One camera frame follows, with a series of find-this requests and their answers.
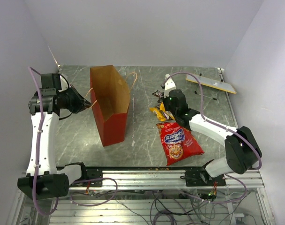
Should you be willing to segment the yellow snack packet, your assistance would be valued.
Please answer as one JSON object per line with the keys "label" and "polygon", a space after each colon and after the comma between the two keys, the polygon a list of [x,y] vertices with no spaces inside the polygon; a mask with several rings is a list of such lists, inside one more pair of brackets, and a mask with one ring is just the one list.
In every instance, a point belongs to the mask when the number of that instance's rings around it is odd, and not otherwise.
{"label": "yellow snack packet", "polygon": [[159,109],[160,109],[160,111],[165,112],[165,106],[164,106],[163,102],[160,104]]}
{"label": "yellow snack packet", "polygon": [[157,107],[150,107],[149,110],[157,117],[159,121],[167,121],[167,116]]}

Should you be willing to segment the purple candy packet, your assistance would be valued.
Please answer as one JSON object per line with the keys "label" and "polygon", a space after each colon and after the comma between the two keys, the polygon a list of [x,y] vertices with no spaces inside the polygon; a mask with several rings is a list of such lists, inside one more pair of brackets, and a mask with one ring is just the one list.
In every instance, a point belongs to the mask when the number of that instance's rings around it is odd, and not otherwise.
{"label": "purple candy packet", "polygon": [[161,111],[165,120],[174,120],[174,116],[169,111]]}
{"label": "purple candy packet", "polygon": [[162,98],[164,96],[164,92],[157,90],[157,91],[153,92],[152,95],[154,95],[158,98]]}

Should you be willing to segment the red paper bag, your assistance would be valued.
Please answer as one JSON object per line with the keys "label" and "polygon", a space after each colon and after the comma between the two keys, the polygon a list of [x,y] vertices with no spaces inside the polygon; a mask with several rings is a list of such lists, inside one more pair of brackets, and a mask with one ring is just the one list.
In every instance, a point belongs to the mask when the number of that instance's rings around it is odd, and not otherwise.
{"label": "red paper bag", "polygon": [[136,72],[122,77],[113,65],[90,68],[90,95],[95,123],[104,147],[121,143],[125,139],[130,92],[127,77],[138,78]]}

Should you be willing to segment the red snack bag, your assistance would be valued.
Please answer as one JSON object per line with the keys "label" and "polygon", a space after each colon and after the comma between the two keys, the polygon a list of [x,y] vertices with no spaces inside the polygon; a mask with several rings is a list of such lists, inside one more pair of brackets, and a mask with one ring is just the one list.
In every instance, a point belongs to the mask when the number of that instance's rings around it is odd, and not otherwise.
{"label": "red snack bag", "polygon": [[167,166],[188,157],[202,155],[204,151],[189,130],[176,122],[157,124],[160,140],[167,160]]}

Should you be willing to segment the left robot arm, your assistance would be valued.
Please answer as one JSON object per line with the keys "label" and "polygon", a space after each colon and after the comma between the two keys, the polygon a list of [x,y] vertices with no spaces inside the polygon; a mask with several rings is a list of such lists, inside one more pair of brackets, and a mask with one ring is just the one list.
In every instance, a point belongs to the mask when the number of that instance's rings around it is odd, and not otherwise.
{"label": "left robot arm", "polygon": [[33,127],[30,162],[26,176],[17,181],[25,195],[38,200],[66,196],[72,183],[77,186],[87,183],[88,174],[83,163],[57,169],[54,140],[62,109],[77,114],[92,105],[63,75],[41,74],[40,77],[41,88],[28,103]]}

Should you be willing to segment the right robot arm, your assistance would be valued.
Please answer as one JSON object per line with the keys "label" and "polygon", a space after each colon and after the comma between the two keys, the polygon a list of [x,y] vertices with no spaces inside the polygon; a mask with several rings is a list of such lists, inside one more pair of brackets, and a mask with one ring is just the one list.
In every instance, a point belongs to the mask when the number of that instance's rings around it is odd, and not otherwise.
{"label": "right robot arm", "polygon": [[261,167],[262,153],[248,127],[227,127],[208,119],[188,107],[186,97],[179,89],[166,91],[163,103],[182,128],[206,135],[225,148],[225,157],[209,161],[203,166],[199,174],[202,184],[210,185],[216,177],[226,173],[244,174],[247,170]]}

